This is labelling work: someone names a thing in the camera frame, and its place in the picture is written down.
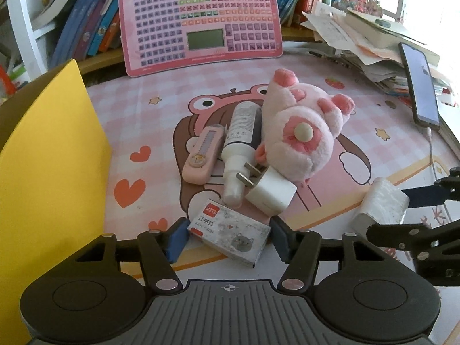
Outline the white spray bottle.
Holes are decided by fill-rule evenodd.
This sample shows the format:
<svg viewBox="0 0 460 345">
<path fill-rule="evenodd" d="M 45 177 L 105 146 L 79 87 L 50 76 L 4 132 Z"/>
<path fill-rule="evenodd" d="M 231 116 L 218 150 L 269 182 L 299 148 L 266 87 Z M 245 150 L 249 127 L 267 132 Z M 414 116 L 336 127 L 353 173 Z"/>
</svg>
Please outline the white spray bottle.
<svg viewBox="0 0 460 345">
<path fill-rule="evenodd" d="M 225 163 L 222 201 L 237 209 L 242 205 L 245 185 L 237 173 L 248 177 L 245 164 L 256 164 L 255 151 L 261 141 L 262 108 L 252 101 L 238 103 L 233 111 L 226 134 L 221 159 Z"/>
</svg>

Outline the yellow cardboard box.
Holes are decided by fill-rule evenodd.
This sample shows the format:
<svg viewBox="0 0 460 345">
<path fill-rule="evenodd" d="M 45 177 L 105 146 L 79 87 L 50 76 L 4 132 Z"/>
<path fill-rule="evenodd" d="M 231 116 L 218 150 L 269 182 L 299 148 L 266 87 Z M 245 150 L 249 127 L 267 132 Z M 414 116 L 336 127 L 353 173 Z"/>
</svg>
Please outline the yellow cardboard box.
<svg viewBox="0 0 460 345">
<path fill-rule="evenodd" d="M 73 60 L 1 106 L 1 342 L 24 344 L 27 286 L 104 226 L 111 147 Z"/>
</svg>

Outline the pink keyboard learning toy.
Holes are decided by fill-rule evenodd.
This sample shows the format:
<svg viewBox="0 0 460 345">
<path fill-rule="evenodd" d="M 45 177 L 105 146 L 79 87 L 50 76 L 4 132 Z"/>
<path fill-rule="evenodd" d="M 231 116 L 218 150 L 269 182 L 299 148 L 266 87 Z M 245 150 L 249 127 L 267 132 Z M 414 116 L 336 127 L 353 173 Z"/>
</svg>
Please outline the pink keyboard learning toy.
<svg viewBox="0 0 460 345">
<path fill-rule="evenodd" d="M 277 0 L 118 0 L 130 77 L 282 55 Z"/>
</svg>

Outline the white bookshelf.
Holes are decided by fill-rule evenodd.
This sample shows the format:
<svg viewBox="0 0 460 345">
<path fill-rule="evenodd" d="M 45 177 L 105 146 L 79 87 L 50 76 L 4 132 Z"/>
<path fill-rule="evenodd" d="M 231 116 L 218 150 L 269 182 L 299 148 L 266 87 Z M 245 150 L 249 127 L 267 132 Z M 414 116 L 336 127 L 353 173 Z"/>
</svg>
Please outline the white bookshelf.
<svg viewBox="0 0 460 345">
<path fill-rule="evenodd" d="M 50 70 L 48 63 L 75 2 L 76 0 L 6 0 L 20 59 L 30 79 L 34 80 Z M 99 52 L 117 11 L 118 0 L 105 2 L 100 26 L 85 59 Z"/>
</svg>

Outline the staples box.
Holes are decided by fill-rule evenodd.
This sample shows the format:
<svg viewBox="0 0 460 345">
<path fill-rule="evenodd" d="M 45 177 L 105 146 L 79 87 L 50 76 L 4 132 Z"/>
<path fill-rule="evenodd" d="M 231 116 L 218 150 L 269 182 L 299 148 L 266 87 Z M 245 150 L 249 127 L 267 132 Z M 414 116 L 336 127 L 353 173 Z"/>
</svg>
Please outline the staples box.
<svg viewBox="0 0 460 345">
<path fill-rule="evenodd" d="M 253 268 L 264 250 L 271 228 L 208 200 L 190 221 L 188 231 L 221 254 Z"/>
</svg>

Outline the stack of papers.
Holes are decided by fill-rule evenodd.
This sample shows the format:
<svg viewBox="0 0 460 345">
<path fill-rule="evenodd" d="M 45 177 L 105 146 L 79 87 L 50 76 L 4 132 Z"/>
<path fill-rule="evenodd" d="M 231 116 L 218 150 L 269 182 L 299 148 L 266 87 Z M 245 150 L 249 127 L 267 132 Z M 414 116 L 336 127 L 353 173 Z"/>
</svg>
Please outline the stack of papers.
<svg viewBox="0 0 460 345">
<path fill-rule="evenodd" d="M 306 22 L 302 25 L 317 32 L 329 46 L 350 51 L 366 66 L 383 60 L 402 62 L 399 52 L 401 43 L 420 50 L 430 65 L 432 77 L 440 80 L 446 88 L 448 79 L 437 69 L 440 55 L 424 43 L 407 36 L 407 30 L 400 23 L 391 22 L 389 28 L 377 23 L 378 18 L 352 9 L 343 12 L 332 6 L 315 1 L 312 13 L 303 13 Z"/>
</svg>

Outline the row of blue books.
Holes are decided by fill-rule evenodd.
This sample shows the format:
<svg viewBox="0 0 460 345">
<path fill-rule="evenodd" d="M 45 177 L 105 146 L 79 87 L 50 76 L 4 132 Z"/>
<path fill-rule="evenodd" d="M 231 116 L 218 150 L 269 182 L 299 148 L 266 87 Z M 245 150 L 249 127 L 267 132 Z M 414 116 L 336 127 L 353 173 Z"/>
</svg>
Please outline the row of blue books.
<svg viewBox="0 0 460 345">
<path fill-rule="evenodd" d="M 76 61 L 86 58 L 90 44 L 100 26 L 103 17 L 101 11 L 106 1 L 76 0 L 48 63 L 49 69 L 72 58 Z"/>
</svg>

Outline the black smartphone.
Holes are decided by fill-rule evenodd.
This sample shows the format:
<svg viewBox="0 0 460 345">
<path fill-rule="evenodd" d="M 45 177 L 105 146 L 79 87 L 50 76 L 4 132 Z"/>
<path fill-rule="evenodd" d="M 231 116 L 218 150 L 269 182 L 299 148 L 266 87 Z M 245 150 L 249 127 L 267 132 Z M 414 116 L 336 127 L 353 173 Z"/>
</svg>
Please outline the black smartphone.
<svg viewBox="0 0 460 345">
<path fill-rule="evenodd" d="M 405 69 L 414 122 L 418 126 L 438 130 L 440 116 L 426 56 L 403 42 L 398 44 L 398 48 Z"/>
</svg>

